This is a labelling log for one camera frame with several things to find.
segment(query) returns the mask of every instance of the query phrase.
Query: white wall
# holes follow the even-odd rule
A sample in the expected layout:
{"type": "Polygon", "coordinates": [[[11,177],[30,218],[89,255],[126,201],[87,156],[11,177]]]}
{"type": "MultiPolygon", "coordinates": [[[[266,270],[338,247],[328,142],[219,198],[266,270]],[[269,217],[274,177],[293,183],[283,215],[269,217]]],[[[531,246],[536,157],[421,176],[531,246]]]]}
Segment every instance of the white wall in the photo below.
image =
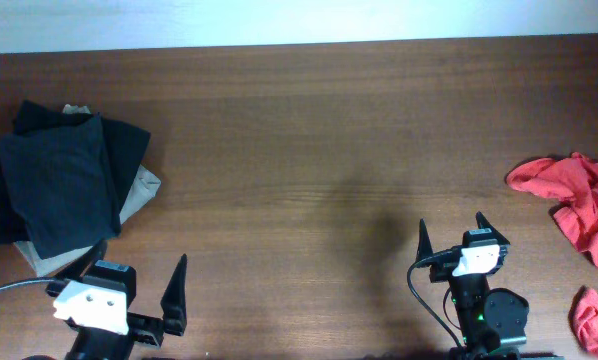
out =
{"type": "Polygon", "coordinates": [[[598,0],[0,0],[0,53],[598,32],[598,0]]]}

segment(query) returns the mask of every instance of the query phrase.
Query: wooden table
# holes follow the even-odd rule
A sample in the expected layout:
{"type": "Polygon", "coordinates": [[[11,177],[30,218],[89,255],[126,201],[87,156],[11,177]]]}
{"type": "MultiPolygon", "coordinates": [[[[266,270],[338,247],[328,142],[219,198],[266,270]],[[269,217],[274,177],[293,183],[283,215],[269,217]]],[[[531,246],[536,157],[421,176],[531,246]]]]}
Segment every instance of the wooden table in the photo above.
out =
{"type": "MultiPolygon", "coordinates": [[[[598,269],[504,176],[598,158],[598,35],[0,55],[0,136],[22,99],[86,104],[152,133],[163,185],[106,259],[161,316],[189,256],[188,328],[132,358],[361,358],[453,344],[406,286],[417,222],[437,250],[481,210],[512,243],[490,278],[530,302],[526,351],[584,358],[568,312],[598,269]]],[[[33,273],[0,247],[0,284],[33,273]]],[[[446,290],[415,273],[437,311],[446,290]]],[[[0,294],[0,359],[62,358],[42,287],[0,294]]]]}

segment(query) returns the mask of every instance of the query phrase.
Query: pink fabric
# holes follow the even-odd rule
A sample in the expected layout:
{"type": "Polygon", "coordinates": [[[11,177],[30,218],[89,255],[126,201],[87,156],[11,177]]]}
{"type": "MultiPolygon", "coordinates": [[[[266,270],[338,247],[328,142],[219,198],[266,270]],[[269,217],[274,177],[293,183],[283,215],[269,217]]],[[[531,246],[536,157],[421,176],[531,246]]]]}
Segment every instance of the pink fabric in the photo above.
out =
{"type": "Polygon", "coordinates": [[[563,203],[555,221],[577,251],[590,252],[598,267],[598,162],[579,153],[560,161],[539,159],[514,169],[506,182],[515,190],[563,203]]]}
{"type": "Polygon", "coordinates": [[[598,294],[593,289],[587,289],[574,313],[572,327],[579,342],[589,353],[598,357],[598,294]]]}

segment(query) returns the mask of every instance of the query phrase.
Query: cable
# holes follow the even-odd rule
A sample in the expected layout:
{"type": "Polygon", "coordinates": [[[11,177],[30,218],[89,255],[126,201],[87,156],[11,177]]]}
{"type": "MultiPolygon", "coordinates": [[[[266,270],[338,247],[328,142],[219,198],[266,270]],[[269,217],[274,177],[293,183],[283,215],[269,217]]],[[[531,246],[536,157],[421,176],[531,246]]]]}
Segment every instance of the cable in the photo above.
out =
{"type": "Polygon", "coordinates": [[[450,336],[452,337],[452,340],[454,340],[455,344],[457,344],[457,347],[461,348],[461,343],[459,342],[459,339],[457,338],[457,335],[455,335],[455,333],[452,332],[452,330],[448,327],[448,325],[446,325],[446,323],[443,322],[443,320],[441,320],[441,318],[439,317],[439,315],[437,315],[437,313],[435,313],[434,310],[432,310],[430,308],[430,306],[428,306],[428,304],[426,304],[426,302],[423,301],[423,299],[421,298],[421,296],[419,296],[419,294],[417,293],[417,290],[415,290],[414,285],[412,285],[412,279],[411,279],[412,270],[414,270],[414,268],[416,268],[419,265],[422,265],[422,264],[424,264],[424,263],[426,263],[428,261],[430,261],[430,258],[419,260],[419,261],[415,262],[414,264],[410,265],[410,268],[408,269],[408,275],[407,275],[408,288],[412,292],[412,295],[415,296],[415,299],[417,299],[419,301],[419,303],[421,304],[421,306],[423,306],[426,310],[428,310],[428,312],[430,313],[430,315],[432,315],[432,317],[435,318],[435,320],[437,320],[437,322],[441,326],[443,326],[444,329],[446,329],[446,331],[448,332],[448,334],[450,334],[450,336]]]}
{"type": "Polygon", "coordinates": [[[456,327],[457,330],[461,330],[461,328],[459,326],[455,325],[455,323],[453,323],[452,320],[450,320],[450,317],[448,317],[448,311],[446,311],[446,301],[448,301],[449,294],[450,294],[450,288],[448,288],[448,290],[446,290],[446,295],[443,296],[443,313],[446,314],[446,320],[448,320],[450,325],[456,327]]]}
{"type": "Polygon", "coordinates": [[[0,292],[3,290],[8,290],[8,289],[12,289],[12,288],[20,287],[20,286],[49,283],[54,280],[55,279],[51,278],[51,277],[38,277],[38,278],[15,281],[15,282],[0,286],[0,292]]]}

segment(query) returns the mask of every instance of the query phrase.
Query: white bracket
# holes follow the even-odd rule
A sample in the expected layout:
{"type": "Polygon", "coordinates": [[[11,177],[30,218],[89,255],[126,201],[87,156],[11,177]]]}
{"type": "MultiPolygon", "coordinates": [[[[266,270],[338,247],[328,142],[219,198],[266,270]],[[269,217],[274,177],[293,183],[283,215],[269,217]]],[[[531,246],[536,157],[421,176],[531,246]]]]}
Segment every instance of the white bracket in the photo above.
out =
{"type": "Polygon", "coordinates": [[[99,286],[70,281],[52,304],[58,319],[75,324],[128,334],[126,294],[99,286]]]}
{"type": "Polygon", "coordinates": [[[499,250],[499,245],[461,249],[461,259],[459,265],[452,271],[452,276],[489,273],[497,266],[499,250]]]}

